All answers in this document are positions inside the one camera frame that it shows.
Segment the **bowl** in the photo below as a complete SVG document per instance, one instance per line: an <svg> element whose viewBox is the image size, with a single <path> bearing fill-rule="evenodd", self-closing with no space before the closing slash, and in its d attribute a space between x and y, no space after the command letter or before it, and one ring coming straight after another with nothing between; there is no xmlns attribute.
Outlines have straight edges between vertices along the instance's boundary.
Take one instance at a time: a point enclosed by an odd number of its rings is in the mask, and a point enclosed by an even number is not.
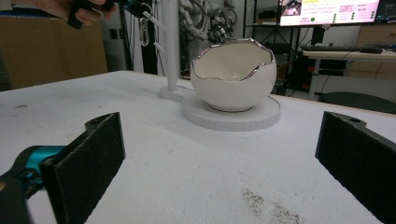
<svg viewBox="0 0 396 224"><path fill-rule="evenodd" d="M265 103L275 82L274 54L254 39L230 39L192 61L196 94L217 110L240 112Z"/></svg>

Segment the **cardboard box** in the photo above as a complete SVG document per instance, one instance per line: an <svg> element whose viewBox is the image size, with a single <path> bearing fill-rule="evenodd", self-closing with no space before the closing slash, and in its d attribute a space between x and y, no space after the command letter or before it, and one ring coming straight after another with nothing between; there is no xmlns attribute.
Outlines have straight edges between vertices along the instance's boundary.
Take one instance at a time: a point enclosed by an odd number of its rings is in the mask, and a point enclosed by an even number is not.
<svg viewBox="0 0 396 224"><path fill-rule="evenodd" d="M0 17L0 55L13 89L107 72L100 22Z"/></svg>
<svg viewBox="0 0 396 224"><path fill-rule="evenodd" d="M378 43L396 43L396 24L361 27L357 46ZM349 76L394 80L396 79L396 63L354 62L350 67Z"/></svg>
<svg viewBox="0 0 396 224"><path fill-rule="evenodd" d="M286 74L288 73L289 65L292 62L281 63L276 66L276 78L285 79Z"/></svg>

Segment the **white pole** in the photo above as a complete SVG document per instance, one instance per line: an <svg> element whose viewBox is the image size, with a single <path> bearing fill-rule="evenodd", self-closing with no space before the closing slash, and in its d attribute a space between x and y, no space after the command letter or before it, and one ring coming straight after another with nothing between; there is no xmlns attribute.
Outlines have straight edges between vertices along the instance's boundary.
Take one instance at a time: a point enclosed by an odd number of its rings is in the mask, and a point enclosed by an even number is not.
<svg viewBox="0 0 396 224"><path fill-rule="evenodd" d="M165 26L165 57L168 78L168 90L177 91L177 79L180 74L178 47L178 0L162 0L163 25Z"/></svg>

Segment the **monitor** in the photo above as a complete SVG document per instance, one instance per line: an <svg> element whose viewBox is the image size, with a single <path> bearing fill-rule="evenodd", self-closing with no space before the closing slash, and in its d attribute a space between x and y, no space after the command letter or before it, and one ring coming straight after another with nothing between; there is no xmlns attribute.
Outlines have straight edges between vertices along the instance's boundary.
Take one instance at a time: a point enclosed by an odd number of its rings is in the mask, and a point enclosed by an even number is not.
<svg viewBox="0 0 396 224"><path fill-rule="evenodd" d="M375 22L379 2L380 0L278 0L277 25L372 23Z"/></svg>
<svg viewBox="0 0 396 224"><path fill-rule="evenodd" d="M396 1L382 0L375 18L376 22L395 23L396 22Z"/></svg>

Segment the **desk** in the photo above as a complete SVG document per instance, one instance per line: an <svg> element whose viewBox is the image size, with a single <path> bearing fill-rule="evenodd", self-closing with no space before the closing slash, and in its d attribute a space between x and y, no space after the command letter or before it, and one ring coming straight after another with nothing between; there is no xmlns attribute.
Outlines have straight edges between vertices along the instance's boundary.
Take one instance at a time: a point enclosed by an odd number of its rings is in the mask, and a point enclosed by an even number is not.
<svg viewBox="0 0 396 224"><path fill-rule="evenodd" d="M86 121L119 111L126 159L87 223L379 223L314 155L325 110L393 142L395 116L274 95L277 124L226 133L191 124L159 97L163 86L116 72L0 92L1 174L25 148L67 145ZM35 223L55 223L45 191L28 204Z"/></svg>
<svg viewBox="0 0 396 224"><path fill-rule="evenodd" d="M315 88L318 82L318 70L320 60L347 60L347 61L366 61L366 62L383 62L396 63L396 53L392 51L384 51L381 54L369 54L360 52L344 52L344 51L303 51L303 55L310 59L316 59L315 70L309 87L309 100L314 99Z"/></svg>

